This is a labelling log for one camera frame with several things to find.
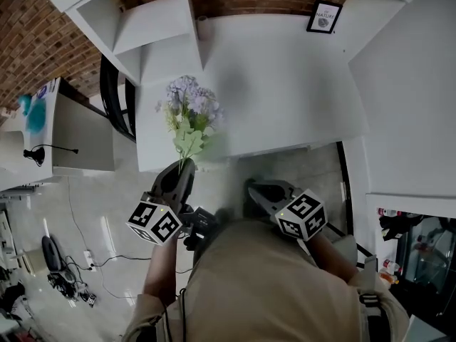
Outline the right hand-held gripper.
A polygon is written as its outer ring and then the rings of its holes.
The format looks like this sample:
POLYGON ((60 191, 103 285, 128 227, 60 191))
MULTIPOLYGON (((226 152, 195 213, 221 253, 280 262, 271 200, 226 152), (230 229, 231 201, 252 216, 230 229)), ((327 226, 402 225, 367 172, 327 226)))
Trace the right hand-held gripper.
POLYGON ((246 187, 260 213, 288 237, 307 242, 327 224, 324 201, 310 189, 284 180, 249 180, 246 187))

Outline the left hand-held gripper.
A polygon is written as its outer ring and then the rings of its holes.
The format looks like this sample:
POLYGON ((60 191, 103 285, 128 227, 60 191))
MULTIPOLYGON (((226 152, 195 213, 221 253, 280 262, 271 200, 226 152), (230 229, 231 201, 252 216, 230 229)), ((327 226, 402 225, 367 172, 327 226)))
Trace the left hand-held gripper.
POLYGON ((178 160, 160 172, 144 192, 126 225, 142 240, 163 245, 182 228, 178 214, 185 207, 195 178, 195 162, 178 160))

